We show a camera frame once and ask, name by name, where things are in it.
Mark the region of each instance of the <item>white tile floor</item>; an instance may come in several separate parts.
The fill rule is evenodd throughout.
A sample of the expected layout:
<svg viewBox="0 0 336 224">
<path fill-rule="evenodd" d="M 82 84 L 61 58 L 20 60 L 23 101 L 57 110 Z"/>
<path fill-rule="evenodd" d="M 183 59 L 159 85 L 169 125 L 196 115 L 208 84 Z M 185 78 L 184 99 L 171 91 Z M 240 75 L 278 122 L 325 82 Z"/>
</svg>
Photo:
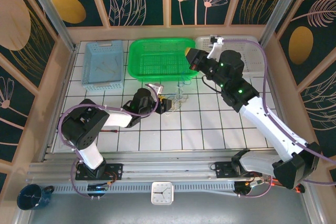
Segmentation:
<svg viewBox="0 0 336 224">
<path fill-rule="evenodd" d="M 133 98 L 138 88 L 144 86 L 134 80 L 127 72 L 128 52 L 133 41 L 123 41 L 124 49 L 124 88 L 112 91 L 87 92 L 81 85 L 81 72 L 87 41 L 79 46 L 69 88 L 62 112 L 79 104 L 83 99 L 91 99 L 96 104 L 119 108 Z M 188 100 L 179 111 L 169 116 L 154 113 L 142 119 L 136 126 L 116 129 L 118 133 L 99 133 L 96 144 L 101 152 L 122 151 L 178 151 L 178 150 L 217 150 L 236 148 L 272 147 L 260 132 L 244 117 L 227 106 L 220 94 L 216 94 L 203 84 L 202 74 L 192 79 L 190 85 L 183 87 Z M 248 79 L 253 86 L 262 91 L 262 78 Z M 211 81 L 206 81 L 216 88 Z M 164 94 L 176 92 L 176 82 L 162 82 Z M 267 85 L 267 104 L 276 113 L 275 105 Z M 55 136 L 52 151 L 71 152 Z"/>
</svg>

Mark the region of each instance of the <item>white plastic basket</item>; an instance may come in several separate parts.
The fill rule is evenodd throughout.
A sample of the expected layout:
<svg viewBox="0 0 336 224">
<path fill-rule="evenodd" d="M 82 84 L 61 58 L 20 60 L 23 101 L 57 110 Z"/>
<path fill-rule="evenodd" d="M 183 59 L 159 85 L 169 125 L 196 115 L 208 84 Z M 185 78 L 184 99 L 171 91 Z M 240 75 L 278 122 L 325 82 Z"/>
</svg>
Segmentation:
<svg viewBox="0 0 336 224">
<path fill-rule="evenodd" d="M 220 35 L 224 39 L 243 39 L 243 40 L 251 40 L 253 42 L 258 43 L 258 40 L 253 36 L 247 35 Z M 202 36 L 196 38 L 196 48 L 201 49 L 207 52 L 211 51 L 209 47 L 210 44 L 210 36 Z M 259 48 L 249 43 L 225 43 L 222 46 L 222 51 L 225 50 L 235 50 L 240 52 L 242 61 L 245 66 L 243 69 L 243 75 L 247 77 L 255 77 L 262 76 L 264 74 L 264 58 L 262 57 L 262 53 Z"/>
</svg>

